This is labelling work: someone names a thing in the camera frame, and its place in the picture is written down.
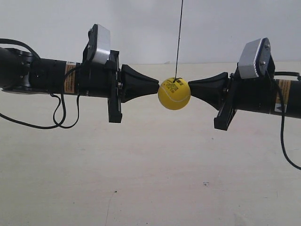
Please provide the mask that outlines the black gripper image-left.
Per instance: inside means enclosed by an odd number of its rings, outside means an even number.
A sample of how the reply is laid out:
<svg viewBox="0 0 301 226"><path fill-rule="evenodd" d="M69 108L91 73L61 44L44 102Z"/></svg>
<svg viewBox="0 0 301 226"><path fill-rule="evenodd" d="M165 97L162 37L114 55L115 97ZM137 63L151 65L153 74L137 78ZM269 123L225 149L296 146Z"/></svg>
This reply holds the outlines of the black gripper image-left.
<svg viewBox="0 0 301 226"><path fill-rule="evenodd" d="M129 65L122 65L119 75L119 51L116 50L111 50L105 64L85 61L79 71L79 93L87 97L106 98L110 123L121 122L121 102L157 94L158 89L158 80L137 72Z"/></svg>

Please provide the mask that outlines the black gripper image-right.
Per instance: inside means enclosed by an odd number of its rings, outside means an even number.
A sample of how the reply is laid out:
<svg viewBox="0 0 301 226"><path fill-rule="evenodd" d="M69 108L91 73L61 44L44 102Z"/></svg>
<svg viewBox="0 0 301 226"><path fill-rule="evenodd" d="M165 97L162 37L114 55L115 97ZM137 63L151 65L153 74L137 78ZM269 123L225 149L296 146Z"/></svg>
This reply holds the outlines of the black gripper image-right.
<svg viewBox="0 0 301 226"><path fill-rule="evenodd" d="M240 70L237 68L230 76L230 86L223 104L223 89L228 83L227 72L188 82L193 97L219 110L214 118L215 129L227 131L237 110L270 113L276 93L273 82L275 63L272 57L269 58L267 66L264 77L253 79L241 79Z"/></svg>

